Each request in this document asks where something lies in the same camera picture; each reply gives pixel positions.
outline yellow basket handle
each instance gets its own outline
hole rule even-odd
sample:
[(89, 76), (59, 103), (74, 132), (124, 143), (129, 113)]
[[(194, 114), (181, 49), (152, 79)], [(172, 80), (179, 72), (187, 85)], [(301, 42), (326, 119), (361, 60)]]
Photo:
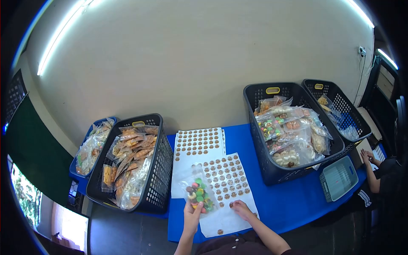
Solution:
[(315, 89), (323, 89), (323, 84), (316, 83), (315, 84)]
[(267, 89), (265, 90), (265, 92), (266, 92), (268, 95), (278, 94), (278, 93), (280, 92), (280, 88), (279, 88), (279, 87), (270, 87), (270, 88), (267, 88)]
[(145, 125), (144, 121), (135, 121), (135, 122), (132, 122), (132, 126), (133, 126), (133, 127), (136, 127), (137, 125), (140, 125), (140, 124), (142, 124), (142, 126)]

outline green board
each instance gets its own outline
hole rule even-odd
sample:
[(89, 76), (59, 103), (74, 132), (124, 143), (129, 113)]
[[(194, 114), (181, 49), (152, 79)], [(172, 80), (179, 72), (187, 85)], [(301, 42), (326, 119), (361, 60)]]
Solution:
[(53, 201), (65, 206), (73, 157), (44, 125), (28, 96), (14, 113), (5, 135), (7, 153), (25, 177)]

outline wall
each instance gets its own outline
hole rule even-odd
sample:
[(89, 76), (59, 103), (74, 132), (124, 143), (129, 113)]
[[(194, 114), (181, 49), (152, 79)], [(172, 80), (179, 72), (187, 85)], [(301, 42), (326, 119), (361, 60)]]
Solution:
[(51, 239), (55, 233), (51, 233), (52, 210), (54, 201), (46, 195), (41, 196), (40, 223), (37, 226), (37, 231), (43, 236)]
[[(330, 80), (358, 103), (368, 79), (357, 92), (373, 29), (345, 0), (98, 0), (70, 24), (37, 76), (53, 30), (74, 3), (52, 3), (27, 52), (44, 104), (76, 146), (106, 116), (157, 112), (169, 134), (229, 126), (248, 121), (248, 84)], [(359, 45), (367, 50), (364, 68)]]
[(21, 54), (14, 73), (21, 69), (24, 85), (28, 91), (28, 97), (30, 98), (34, 109), (38, 116), (41, 118), (44, 125), (48, 128), (54, 138), (61, 144), (62, 147), (68, 151), (73, 157), (75, 157), (78, 147), (67, 137), (67, 135), (61, 130), (60, 126), (55, 122), (54, 118), (48, 112), (38, 90), (34, 83), (30, 68), (27, 62), (27, 52)]

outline white stripe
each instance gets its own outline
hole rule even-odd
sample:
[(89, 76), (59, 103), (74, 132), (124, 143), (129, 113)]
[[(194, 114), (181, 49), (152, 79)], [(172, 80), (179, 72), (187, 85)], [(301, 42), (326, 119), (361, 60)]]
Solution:
[(367, 193), (366, 193), (365, 191), (363, 191), (363, 190), (361, 190), (361, 192), (367, 197), (368, 202), (370, 202), (370, 197), (367, 195)]
[(362, 200), (364, 200), (365, 206), (368, 207), (366, 199), (360, 193), (358, 193), (358, 195), (361, 197)]
[(364, 200), (366, 207), (371, 205), (370, 198), (368, 198), (367, 194), (363, 190), (360, 190), (358, 195)]

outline dark floor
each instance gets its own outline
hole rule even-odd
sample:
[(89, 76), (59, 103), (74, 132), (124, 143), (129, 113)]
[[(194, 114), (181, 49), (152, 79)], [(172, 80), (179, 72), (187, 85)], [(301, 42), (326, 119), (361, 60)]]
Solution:
[[(357, 254), (362, 234), (362, 214), (349, 214), (325, 227), (312, 224), (283, 233), (293, 249), (307, 254)], [(125, 214), (93, 204), (90, 218), (90, 255), (173, 254), (177, 244), (167, 241), (167, 220)]]

